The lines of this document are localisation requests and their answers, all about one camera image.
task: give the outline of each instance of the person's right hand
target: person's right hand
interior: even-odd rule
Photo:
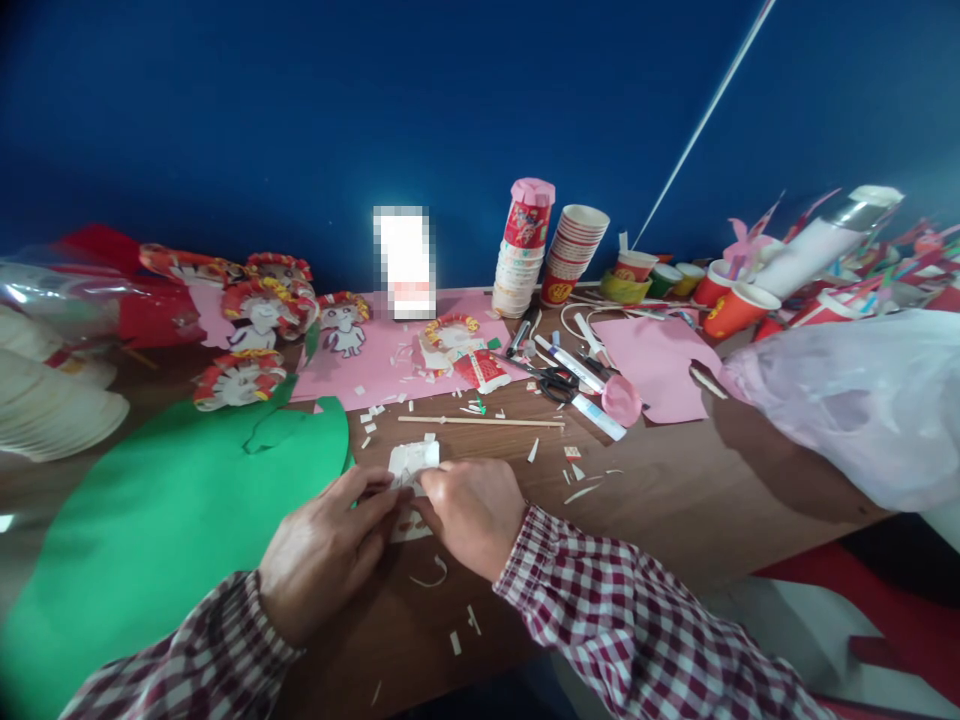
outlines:
[[[503,460],[443,462],[424,470],[426,497],[412,503],[433,534],[466,567],[495,583],[520,534],[526,505]]]

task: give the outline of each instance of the plaid shirt sleeve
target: plaid shirt sleeve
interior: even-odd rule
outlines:
[[[833,718],[636,547],[531,506],[493,587],[621,718]]]
[[[302,651],[270,625],[259,581],[227,577],[172,635],[94,673],[60,717],[266,717]]]

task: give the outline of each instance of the scissors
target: scissors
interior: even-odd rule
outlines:
[[[537,383],[540,386],[540,391],[554,402],[570,402],[574,397],[576,397],[577,393],[580,392],[580,381],[577,380],[577,378],[567,374],[565,371],[560,370],[559,368],[547,368],[546,370],[540,370],[539,368],[535,368],[531,365],[524,365],[516,360],[511,360],[503,355],[498,355],[497,353],[493,353],[493,355],[496,355],[498,358],[505,360],[511,365],[516,365],[518,368],[526,370],[528,373],[538,378]]]

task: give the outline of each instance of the table surface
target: table surface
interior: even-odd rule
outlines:
[[[560,328],[557,315],[548,313],[540,332],[555,328]],[[576,346],[578,341],[561,333],[565,346]],[[11,530],[0,535],[2,616],[29,579],[47,528],[87,470],[147,418],[188,397],[191,378],[212,357],[195,348],[149,355],[161,362],[160,371],[124,367],[121,389],[133,410],[114,437],[42,465],[0,454],[0,514],[16,515]],[[752,407],[707,392],[704,398],[709,419],[638,424],[618,443],[569,407],[562,412],[561,430],[401,423],[396,418],[410,413],[406,403],[394,404],[377,417],[378,429],[365,449],[362,411],[349,413],[350,446],[358,463],[385,466],[394,446],[435,432],[442,459],[502,458],[530,502],[587,532],[636,544],[697,593],[887,517],[829,462],[792,443]],[[460,416],[464,403],[449,395],[417,400],[413,414]],[[525,382],[495,391],[485,404],[502,408],[511,419],[552,420],[558,414],[556,403],[528,393]],[[528,463],[537,438],[536,460]],[[602,484],[564,505],[587,485],[564,480],[568,445],[580,449],[578,466],[588,477],[602,476]],[[611,469],[623,474],[605,473]],[[434,588],[411,582],[410,576],[426,582],[438,577],[435,555],[449,568],[446,581]],[[467,605],[482,635],[468,625]],[[458,657],[451,648],[453,631],[463,648]],[[394,545],[372,581],[291,669],[276,716],[384,717],[489,678],[536,652],[518,614],[436,538]]]

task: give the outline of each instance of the plastic bag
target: plastic bag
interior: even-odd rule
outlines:
[[[735,395],[881,507],[915,512],[960,497],[960,314],[796,328],[725,367]]]

